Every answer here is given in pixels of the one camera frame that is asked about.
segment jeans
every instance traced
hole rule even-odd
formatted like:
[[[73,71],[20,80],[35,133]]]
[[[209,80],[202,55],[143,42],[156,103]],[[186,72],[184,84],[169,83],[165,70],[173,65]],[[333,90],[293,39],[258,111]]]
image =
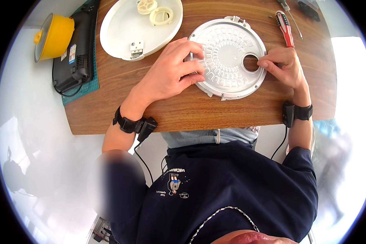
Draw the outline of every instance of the jeans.
[[[224,144],[231,141],[242,141],[253,145],[258,138],[260,126],[215,130],[192,130],[178,132],[162,132],[161,136],[168,148],[180,148],[196,144]]]

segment wrist-mounted device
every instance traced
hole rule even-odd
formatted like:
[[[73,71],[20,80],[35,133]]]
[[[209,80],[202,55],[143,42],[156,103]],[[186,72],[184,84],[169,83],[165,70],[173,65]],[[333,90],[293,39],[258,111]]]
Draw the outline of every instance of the wrist-mounted device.
[[[283,124],[291,128],[295,119],[309,120],[313,114],[313,105],[307,107],[298,107],[290,101],[286,101],[282,105]]]
[[[115,118],[112,120],[112,124],[116,125],[118,123],[119,128],[125,133],[137,133],[137,140],[139,142],[144,141],[156,129],[158,124],[154,118],[149,117],[146,119],[142,117],[140,120],[132,121],[125,117],[122,118],[120,108],[121,106],[115,112]]]

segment navy t-shirt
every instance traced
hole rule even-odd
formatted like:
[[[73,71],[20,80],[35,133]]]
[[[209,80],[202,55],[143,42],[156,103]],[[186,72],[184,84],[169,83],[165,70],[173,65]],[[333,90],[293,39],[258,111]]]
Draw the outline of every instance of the navy t-shirt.
[[[283,164],[239,141],[167,152],[169,169],[150,188],[124,166],[111,164],[119,221],[110,225],[120,244],[189,243],[204,220],[226,206],[241,209],[268,235],[300,242],[309,232],[318,203],[310,150],[293,148]],[[225,209],[192,243],[211,243],[235,230],[254,229],[238,210]]]

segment screwdriver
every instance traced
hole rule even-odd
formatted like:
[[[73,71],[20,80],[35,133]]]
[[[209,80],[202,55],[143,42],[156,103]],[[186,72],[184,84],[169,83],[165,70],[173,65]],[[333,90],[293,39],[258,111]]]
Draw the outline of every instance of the screwdriver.
[[[295,22],[295,19],[293,18],[293,15],[290,13],[290,7],[287,5],[286,0],[278,0],[278,2],[282,5],[283,9],[290,14],[290,17],[292,17],[292,20],[295,23],[295,26],[297,27],[298,33],[300,34],[301,39],[303,39],[303,35],[300,32],[300,29],[298,28],[297,23]]]
[[[283,33],[284,40],[286,41],[286,46],[294,47],[292,28],[290,27],[290,23],[286,15],[284,14],[284,12],[278,10],[275,13],[275,18],[277,19],[277,24]]]

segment red and white screwdriver handle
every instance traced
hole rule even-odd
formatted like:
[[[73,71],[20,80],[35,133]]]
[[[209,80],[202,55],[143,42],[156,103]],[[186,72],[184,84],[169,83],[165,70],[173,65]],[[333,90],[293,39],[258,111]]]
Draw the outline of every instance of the red and white screwdriver handle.
[[[275,18],[277,19],[277,24],[283,33],[284,40],[286,41],[286,46],[294,47],[292,28],[290,27],[290,23],[286,15],[284,14],[284,12],[278,10],[275,13]]]

